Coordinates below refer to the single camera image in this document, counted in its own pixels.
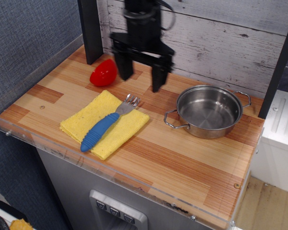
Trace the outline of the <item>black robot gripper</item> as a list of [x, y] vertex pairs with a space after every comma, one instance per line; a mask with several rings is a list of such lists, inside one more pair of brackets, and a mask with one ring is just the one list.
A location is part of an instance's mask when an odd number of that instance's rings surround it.
[[161, 14], [125, 14], [127, 32], [113, 32], [112, 52], [120, 77], [126, 81], [133, 75], [133, 51], [162, 55], [152, 65], [153, 92], [158, 92], [173, 70], [174, 50], [161, 41]]

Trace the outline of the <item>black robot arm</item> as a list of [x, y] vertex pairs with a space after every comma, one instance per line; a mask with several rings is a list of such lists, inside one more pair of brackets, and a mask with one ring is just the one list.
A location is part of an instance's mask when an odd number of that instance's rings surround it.
[[161, 7], [173, 10], [163, 0], [126, 0], [123, 16], [126, 33], [111, 33], [112, 52], [123, 80], [133, 75], [133, 62], [152, 68], [153, 92], [159, 91], [172, 71], [174, 50], [161, 41]]

